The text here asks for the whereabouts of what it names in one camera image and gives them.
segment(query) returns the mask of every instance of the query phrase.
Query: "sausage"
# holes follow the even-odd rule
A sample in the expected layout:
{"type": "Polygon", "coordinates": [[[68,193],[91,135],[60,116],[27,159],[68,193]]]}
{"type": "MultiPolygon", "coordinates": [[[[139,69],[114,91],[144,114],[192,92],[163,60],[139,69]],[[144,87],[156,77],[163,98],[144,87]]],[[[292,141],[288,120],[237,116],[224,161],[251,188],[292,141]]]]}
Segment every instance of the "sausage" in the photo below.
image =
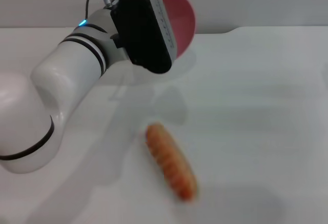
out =
{"type": "Polygon", "coordinates": [[[194,200],[197,180],[173,137],[162,124],[156,123],[148,126],[146,138],[148,149],[171,189],[182,201],[194,200]]]}

